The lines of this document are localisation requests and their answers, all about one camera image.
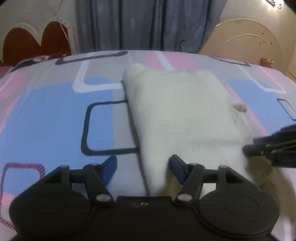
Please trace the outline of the white knitted sweater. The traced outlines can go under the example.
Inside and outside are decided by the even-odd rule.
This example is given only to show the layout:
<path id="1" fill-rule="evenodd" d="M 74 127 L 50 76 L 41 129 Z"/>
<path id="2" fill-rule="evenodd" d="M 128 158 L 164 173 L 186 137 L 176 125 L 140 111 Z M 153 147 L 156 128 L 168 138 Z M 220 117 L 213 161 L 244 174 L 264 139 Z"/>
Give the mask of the white knitted sweater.
<path id="1" fill-rule="evenodd" d="M 137 63 L 125 70 L 123 86 L 152 196 L 174 197 L 180 190 L 169 170 L 174 154 L 207 169 L 229 166 L 256 185 L 271 174 L 264 158 L 243 155 L 242 148 L 253 139 L 247 106 L 234 101 L 212 72 Z"/>

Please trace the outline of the patterned pink blue bedsheet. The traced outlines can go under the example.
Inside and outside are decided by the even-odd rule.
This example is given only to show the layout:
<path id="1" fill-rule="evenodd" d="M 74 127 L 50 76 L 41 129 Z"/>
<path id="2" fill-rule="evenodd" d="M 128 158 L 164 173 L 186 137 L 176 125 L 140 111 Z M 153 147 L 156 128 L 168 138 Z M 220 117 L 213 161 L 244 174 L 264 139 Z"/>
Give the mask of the patterned pink blue bedsheet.
<path id="1" fill-rule="evenodd" d="M 116 155 L 113 196 L 149 194 L 121 80 L 134 63 L 208 70 L 247 105 L 257 136 L 295 123 L 295 82 L 257 65 L 160 51 L 106 51 L 23 67 L 1 78 L 1 240 L 16 232 L 12 200 L 56 167 L 80 169 Z"/>

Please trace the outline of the cream wardrobe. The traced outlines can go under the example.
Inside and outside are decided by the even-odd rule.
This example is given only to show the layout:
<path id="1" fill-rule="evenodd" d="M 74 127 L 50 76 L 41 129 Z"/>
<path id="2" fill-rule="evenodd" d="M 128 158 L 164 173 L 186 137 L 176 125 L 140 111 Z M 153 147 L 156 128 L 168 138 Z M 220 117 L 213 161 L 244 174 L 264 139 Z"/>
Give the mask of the cream wardrobe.
<path id="1" fill-rule="evenodd" d="M 285 72 L 285 75 L 296 82 L 296 45 L 293 49 L 292 57 Z"/>

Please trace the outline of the orange patterned cloth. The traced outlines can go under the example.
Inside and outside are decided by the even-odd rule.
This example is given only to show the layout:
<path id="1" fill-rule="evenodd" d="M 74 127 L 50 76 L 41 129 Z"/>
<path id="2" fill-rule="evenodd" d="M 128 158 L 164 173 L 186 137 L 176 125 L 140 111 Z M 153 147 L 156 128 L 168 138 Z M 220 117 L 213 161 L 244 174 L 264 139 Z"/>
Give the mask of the orange patterned cloth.
<path id="1" fill-rule="evenodd" d="M 260 59 L 260 65 L 262 67 L 273 69 L 274 68 L 274 61 L 270 60 L 270 59 L 267 59 L 267 58 L 261 58 Z"/>

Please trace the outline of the cream round headboard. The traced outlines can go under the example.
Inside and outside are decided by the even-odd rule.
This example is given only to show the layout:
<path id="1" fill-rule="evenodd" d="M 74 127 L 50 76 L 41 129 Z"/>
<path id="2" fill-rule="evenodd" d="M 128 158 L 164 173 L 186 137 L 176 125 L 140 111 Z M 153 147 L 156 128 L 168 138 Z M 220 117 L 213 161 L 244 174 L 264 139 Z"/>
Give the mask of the cream round headboard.
<path id="1" fill-rule="evenodd" d="M 247 18 L 218 24 L 199 54 L 257 65 L 266 58 L 275 69 L 282 69 L 282 51 L 275 35 L 264 24 Z"/>

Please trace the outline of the dark red patterned pillow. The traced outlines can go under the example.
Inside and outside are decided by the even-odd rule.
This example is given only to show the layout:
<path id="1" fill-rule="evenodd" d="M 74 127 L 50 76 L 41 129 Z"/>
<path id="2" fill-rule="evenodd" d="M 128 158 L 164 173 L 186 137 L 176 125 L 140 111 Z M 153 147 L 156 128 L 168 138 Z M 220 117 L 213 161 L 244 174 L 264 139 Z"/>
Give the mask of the dark red patterned pillow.
<path id="1" fill-rule="evenodd" d="M 70 55 L 71 53 L 67 53 L 66 51 L 59 51 L 51 55 L 41 55 L 41 56 L 36 56 L 30 59 L 22 60 L 16 66 L 1 65 L 1 73 L 6 75 L 23 67 L 31 66 L 37 63 L 42 63 L 52 59 L 67 57 Z"/>

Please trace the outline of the blue grey curtain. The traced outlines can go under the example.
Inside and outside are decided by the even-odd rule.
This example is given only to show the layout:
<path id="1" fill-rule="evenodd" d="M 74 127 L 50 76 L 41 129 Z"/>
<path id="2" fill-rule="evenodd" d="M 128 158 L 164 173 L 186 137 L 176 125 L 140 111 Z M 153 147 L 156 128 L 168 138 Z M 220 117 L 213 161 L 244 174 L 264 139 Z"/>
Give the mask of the blue grey curtain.
<path id="1" fill-rule="evenodd" d="M 195 53 L 226 1 L 76 1 L 83 52 L 158 50 Z"/>

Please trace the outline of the red heart shaped headboard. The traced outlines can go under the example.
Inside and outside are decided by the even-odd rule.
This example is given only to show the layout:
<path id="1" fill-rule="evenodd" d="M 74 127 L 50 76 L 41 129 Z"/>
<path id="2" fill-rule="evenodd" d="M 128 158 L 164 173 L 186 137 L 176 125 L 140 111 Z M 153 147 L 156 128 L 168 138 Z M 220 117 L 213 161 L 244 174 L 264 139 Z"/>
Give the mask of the red heart shaped headboard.
<path id="1" fill-rule="evenodd" d="M 1 38 L 1 64 L 16 66 L 20 61 L 59 51 L 76 54 L 73 28 L 60 16 L 46 20 L 40 30 L 17 23 Z"/>

